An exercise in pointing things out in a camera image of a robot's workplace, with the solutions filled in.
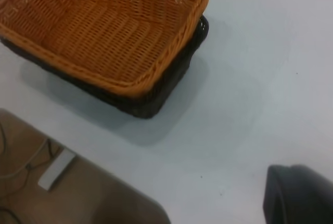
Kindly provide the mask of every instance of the cable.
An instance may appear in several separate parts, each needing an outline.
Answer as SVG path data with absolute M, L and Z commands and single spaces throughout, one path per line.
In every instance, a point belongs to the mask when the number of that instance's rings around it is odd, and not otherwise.
M 47 144 L 47 142 L 49 141 L 49 139 L 45 139 L 44 142 L 42 143 L 42 145 L 38 148 L 38 150 L 32 155 L 32 157 L 16 172 L 6 175 L 6 176 L 0 176 L 0 180 L 4 180 L 4 179 L 9 179 L 12 177 L 17 176 L 22 170 L 24 170 L 25 168 L 27 168 L 27 166 L 29 166 L 29 164 L 38 156 L 38 154 L 41 152 L 41 150 L 44 148 L 44 146 Z
M 22 224 L 22 222 L 19 219 L 19 217 L 17 217 L 17 215 L 13 211 L 11 211 L 9 208 L 1 207 L 0 206 L 0 212 L 6 212 L 6 213 L 8 213 L 17 222 L 17 224 Z
M 0 155 L 3 155 L 7 150 L 7 137 L 6 137 L 5 130 L 4 130 L 4 127 L 1 123 L 1 121 L 0 121 L 0 132 L 1 132 L 1 136 L 2 136 L 2 141 L 4 143 L 4 149 Z

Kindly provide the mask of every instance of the floor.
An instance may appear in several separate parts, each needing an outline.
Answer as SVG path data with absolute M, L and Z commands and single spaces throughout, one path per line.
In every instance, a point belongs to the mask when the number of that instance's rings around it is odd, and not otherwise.
M 16 223 L 1 207 L 23 224 L 170 223 L 158 204 L 79 157 L 49 192 L 40 188 L 37 182 L 52 162 L 50 152 L 56 156 L 62 149 L 53 141 L 19 174 L 3 179 L 18 171 L 47 137 L 8 112 L 0 113 L 0 123 L 7 140 L 4 147 L 0 133 L 0 223 Z

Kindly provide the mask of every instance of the black object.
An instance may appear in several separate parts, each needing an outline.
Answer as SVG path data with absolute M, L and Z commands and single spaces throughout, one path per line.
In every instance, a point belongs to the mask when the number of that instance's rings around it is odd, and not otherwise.
M 191 40 L 189 40 L 186 46 L 178 53 L 177 57 L 171 62 L 162 77 L 155 83 L 153 89 L 140 98 L 129 98 L 112 94 L 102 88 L 55 69 L 48 63 L 19 48 L 7 39 L 1 39 L 1 42 L 16 54 L 36 63 L 46 71 L 72 83 L 96 98 L 117 107 L 119 110 L 136 117 L 151 118 L 160 111 L 172 90 L 185 75 L 194 52 L 206 39 L 208 30 L 208 21 L 202 16 Z
M 332 224 L 333 184 L 305 166 L 269 167 L 267 224 Z

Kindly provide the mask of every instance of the black cable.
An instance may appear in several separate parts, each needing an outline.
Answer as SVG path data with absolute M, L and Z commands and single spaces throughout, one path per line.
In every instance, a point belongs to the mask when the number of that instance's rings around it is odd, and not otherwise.
M 3 151 L 0 155 L 3 155 L 7 150 L 7 137 L 6 137 L 5 129 L 4 129 L 1 121 L 0 121 L 0 132 L 1 132 L 2 141 L 3 141 L 3 144 L 4 144 L 4 149 L 3 149 Z
M 1 207 L 0 206 L 0 212 L 6 212 L 6 213 L 8 213 L 17 222 L 17 224 L 22 224 L 22 222 L 19 219 L 19 217 L 17 217 L 17 215 L 13 211 L 11 211 L 9 208 Z

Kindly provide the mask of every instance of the woven pattern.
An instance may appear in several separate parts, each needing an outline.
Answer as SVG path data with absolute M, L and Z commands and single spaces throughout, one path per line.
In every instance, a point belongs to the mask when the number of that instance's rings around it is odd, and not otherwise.
M 148 93 L 138 98 L 119 96 L 110 93 L 109 91 L 88 84 L 87 82 L 81 81 L 75 77 L 71 77 L 70 75 L 63 73 L 61 70 L 51 67 L 46 62 L 17 47 L 6 39 L 2 39 L 0 37 L 0 42 L 17 55 L 34 62 L 43 69 L 63 78 L 73 85 L 76 85 L 78 88 L 88 92 L 100 100 L 117 107 L 119 110 L 136 117 L 151 118 L 159 112 L 169 94 L 186 73 L 193 54 L 206 39 L 208 31 L 208 21 L 204 16 L 202 16 L 190 41 L 177 54 L 175 59 L 163 72 L 161 78 L 154 84 L 154 87 Z
M 52 67 L 139 97 L 192 37 L 208 0 L 0 0 L 0 34 Z

